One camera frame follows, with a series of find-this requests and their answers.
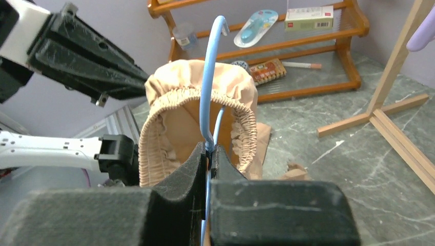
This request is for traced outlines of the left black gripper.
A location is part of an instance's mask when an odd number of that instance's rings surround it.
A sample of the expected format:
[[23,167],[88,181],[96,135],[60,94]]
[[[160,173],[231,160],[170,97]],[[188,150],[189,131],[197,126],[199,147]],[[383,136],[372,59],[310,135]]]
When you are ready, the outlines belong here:
[[65,3],[49,14],[27,51],[31,69],[81,92],[103,107],[108,98],[128,100],[146,95],[148,74],[132,57],[81,20],[78,8]]

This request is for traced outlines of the beige shorts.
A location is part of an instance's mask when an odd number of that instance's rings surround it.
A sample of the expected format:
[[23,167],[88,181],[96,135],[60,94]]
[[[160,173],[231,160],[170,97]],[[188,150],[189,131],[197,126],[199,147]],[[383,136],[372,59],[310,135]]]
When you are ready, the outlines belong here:
[[[154,186],[179,168],[203,136],[199,100],[204,61],[177,60],[158,68],[145,82],[150,106],[139,140],[140,186]],[[271,127],[256,120],[258,91],[243,68],[216,63],[210,128],[224,109],[218,143],[246,178],[260,180]]]

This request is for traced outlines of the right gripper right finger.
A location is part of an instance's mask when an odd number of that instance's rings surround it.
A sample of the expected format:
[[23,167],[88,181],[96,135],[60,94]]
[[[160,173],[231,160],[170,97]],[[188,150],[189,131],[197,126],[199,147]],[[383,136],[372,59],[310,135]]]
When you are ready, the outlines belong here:
[[361,245],[348,200],[331,182],[249,180],[213,153],[212,245]]

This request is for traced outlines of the blue wire hanger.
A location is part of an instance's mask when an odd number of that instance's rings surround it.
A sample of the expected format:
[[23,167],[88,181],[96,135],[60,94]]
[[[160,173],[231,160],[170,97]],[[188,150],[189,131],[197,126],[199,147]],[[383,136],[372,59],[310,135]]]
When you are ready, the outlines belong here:
[[227,36],[229,27],[224,16],[219,15],[213,22],[210,30],[207,51],[205,55],[205,63],[203,69],[203,80],[201,87],[200,110],[199,110],[199,126],[201,135],[205,140],[206,149],[206,187],[205,187],[205,217],[201,224],[201,245],[205,244],[208,216],[210,213],[210,182],[211,182],[211,166],[212,166],[212,153],[217,145],[217,136],[219,135],[220,124],[225,112],[225,106],[222,106],[218,112],[215,121],[215,129],[212,133],[210,131],[210,105],[211,105],[211,91],[213,85],[213,76],[215,71],[215,62],[217,50],[219,47],[219,40],[221,34]]

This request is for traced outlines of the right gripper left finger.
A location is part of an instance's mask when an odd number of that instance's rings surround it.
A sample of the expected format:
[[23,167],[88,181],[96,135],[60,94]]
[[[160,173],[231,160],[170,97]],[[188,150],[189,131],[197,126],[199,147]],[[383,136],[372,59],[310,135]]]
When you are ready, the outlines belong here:
[[206,151],[153,187],[51,190],[18,204],[1,245],[199,245]]

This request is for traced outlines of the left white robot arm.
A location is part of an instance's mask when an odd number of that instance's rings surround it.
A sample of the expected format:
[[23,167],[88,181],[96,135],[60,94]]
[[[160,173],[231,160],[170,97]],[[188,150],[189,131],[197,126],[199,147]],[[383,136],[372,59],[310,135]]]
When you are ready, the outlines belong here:
[[[103,107],[108,98],[145,96],[148,74],[66,3],[50,12],[33,1],[1,1],[1,102],[34,73],[80,92]],[[126,135],[56,138],[1,128],[1,169],[25,166],[80,168],[107,173],[126,186],[139,183],[138,146]]]

